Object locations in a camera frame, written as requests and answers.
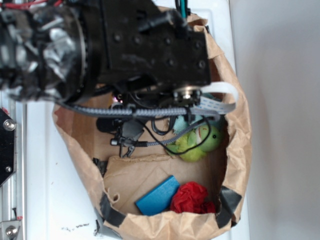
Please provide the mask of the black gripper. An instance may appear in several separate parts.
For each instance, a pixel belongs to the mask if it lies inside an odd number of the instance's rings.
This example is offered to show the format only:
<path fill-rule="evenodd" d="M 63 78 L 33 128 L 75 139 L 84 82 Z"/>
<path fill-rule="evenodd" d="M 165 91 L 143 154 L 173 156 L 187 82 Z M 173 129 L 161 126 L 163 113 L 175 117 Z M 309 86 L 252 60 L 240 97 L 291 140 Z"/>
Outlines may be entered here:
<path fill-rule="evenodd" d="M 104 60 L 99 83 L 158 92 L 211 83 L 206 37 L 175 9 L 151 0 L 102 0 Z"/>

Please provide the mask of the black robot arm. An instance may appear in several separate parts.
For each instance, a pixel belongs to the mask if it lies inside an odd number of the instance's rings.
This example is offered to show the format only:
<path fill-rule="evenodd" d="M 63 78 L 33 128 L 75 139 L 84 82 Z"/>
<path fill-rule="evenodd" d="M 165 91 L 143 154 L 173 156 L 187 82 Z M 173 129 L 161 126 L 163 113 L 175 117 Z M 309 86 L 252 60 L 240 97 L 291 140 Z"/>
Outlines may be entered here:
<path fill-rule="evenodd" d="M 98 84 L 163 105 L 211 83 L 206 38 L 151 0 L 69 0 L 0 13 L 0 87 L 15 100 L 81 103 Z"/>

